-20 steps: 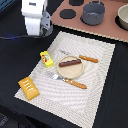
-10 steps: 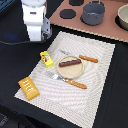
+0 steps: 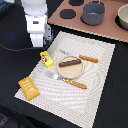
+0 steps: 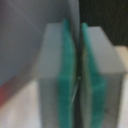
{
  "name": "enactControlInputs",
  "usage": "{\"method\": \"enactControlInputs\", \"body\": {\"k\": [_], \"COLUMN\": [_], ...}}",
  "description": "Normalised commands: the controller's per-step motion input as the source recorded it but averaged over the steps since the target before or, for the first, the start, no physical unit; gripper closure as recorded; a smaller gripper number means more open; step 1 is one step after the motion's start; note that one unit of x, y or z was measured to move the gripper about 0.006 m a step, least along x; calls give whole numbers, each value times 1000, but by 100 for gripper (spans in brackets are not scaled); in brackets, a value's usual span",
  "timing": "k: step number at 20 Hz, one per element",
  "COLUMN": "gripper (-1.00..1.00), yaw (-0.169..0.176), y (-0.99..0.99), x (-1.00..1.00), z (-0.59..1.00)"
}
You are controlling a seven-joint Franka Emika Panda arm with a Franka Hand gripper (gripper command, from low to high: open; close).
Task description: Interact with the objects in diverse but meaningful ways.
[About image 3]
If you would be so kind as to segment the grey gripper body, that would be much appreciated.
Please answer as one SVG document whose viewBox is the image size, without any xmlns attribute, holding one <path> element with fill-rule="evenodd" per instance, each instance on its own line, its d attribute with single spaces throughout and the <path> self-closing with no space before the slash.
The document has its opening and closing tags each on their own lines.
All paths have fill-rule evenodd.
<svg viewBox="0 0 128 128">
<path fill-rule="evenodd" d="M 53 30 L 49 24 L 45 27 L 45 33 L 43 36 L 43 44 L 48 46 L 53 41 Z"/>
</svg>

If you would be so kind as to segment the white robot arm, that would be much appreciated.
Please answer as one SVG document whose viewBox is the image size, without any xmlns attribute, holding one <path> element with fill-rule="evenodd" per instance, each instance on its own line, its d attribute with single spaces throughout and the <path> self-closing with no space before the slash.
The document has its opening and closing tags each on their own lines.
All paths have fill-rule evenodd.
<svg viewBox="0 0 128 128">
<path fill-rule="evenodd" d="M 51 42 L 53 33 L 47 23 L 46 0 L 21 0 L 27 21 L 27 31 L 34 47 L 43 47 Z"/>
</svg>

